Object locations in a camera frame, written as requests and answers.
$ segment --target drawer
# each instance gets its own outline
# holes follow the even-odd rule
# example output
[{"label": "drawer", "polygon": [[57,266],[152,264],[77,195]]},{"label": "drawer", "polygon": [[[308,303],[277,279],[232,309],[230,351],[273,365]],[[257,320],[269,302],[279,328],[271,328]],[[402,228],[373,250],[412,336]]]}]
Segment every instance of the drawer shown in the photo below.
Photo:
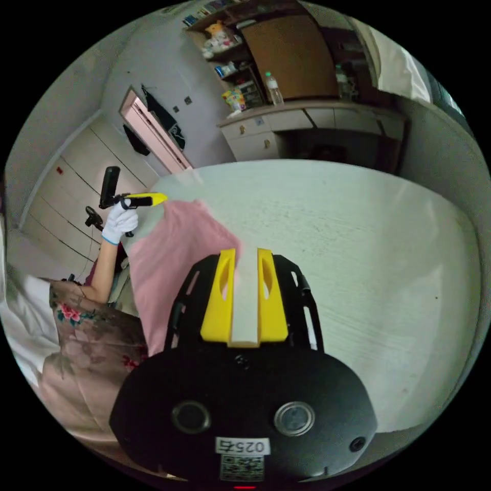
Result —
[{"label": "drawer", "polygon": [[334,118],[336,120],[336,129],[347,129],[350,131],[362,131],[381,135],[377,116],[371,111],[356,109],[334,109]]},{"label": "drawer", "polygon": [[307,114],[312,118],[317,128],[334,129],[334,109],[306,109]]},{"label": "drawer", "polygon": [[237,121],[236,123],[229,124],[221,129],[221,132],[224,134],[227,141],[234,140],[235,138],[257,135],[266,131],[271,131],[271,128],[267,119],[263,116]]},{"label": "drawer", "polygon": [[271,131],[288,131],[290,129],[309,129],[314,127],[301,109],[271,113],[265,118],[270,124]]},{"label": "drawer", "polygon": [[281,140],[271,131],[236,138],[228,143],[238,162],[280,158]]}]

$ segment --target hanging clothes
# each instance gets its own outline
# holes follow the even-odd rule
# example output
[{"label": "hanging clothes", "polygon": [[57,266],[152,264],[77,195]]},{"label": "hanging clothes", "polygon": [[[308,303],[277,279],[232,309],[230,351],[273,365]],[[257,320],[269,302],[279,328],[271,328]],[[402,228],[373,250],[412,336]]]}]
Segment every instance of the hanging clothes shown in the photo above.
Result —
[{"label": "hanging clothes", "polygon": [[162,127],[172,135],[178,147],[181,150],[184,150],[186,139],[184,138],[177,121],[157,102],[155,97],[148,92],[143,84],[142,91],[147,100],[147,109],[160,121]]},{"label": "hanging clothes", "polygon": [[124,132],[131,143],[131,146],[135,150],[135,152],[141,153],[144,156],[150,154],[150,150],[146,147],[146,145],[140,140],[138,135],[136,135],[131,128],[123,124]]}]

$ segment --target white glove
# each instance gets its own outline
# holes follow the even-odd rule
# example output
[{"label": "white glove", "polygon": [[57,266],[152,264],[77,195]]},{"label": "white glove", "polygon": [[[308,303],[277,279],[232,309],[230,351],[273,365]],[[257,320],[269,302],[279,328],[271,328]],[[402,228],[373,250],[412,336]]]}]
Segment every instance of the white glove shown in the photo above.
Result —
[{"label": "white glove", "polygon": [[[129,206],[131,201],[126,199],[125,205]],[[109,212],[106,225],[102,231],[102,238],[117,246],[121,236],[131,232],[138,226],[138,215],[136,210],[124,210],[121,203],[113,206]]]}]

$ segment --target floral dress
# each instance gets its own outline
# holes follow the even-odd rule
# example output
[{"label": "floral dress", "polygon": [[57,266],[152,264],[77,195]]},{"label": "floral dress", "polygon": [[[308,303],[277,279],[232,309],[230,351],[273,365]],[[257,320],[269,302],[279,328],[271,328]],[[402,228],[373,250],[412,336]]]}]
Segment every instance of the floral dress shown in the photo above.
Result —
[{"label": "floral dress", "polygon": [[39,398],[86,447],[148,472],[130,461],[109,426],[123,381],[147,358],[140,319],[88,300],[66,281],[51,282],[50,306],[60,352],[44,362]]}]

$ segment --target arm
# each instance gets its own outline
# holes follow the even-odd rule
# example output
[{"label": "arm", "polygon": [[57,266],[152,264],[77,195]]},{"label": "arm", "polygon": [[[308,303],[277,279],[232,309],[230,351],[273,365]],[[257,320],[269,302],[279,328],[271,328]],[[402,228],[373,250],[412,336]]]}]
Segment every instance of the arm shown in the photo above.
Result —
[{"label": "arm", "polygon": [[92,284],[81,286],[83,294],[94,302],[107,303],[113,287],[116,256],[121,236],[131,232],[138,225],[138,215],[135,210],[124,210],[121,203],[113,207],[102,231],[102,243],[97,258],[96,269]]},{"label": "arm", "polygon": [[94,302],[107,303],[111,294],[118,246],[103,240],[90,285],[81,286],[83,294]]}]

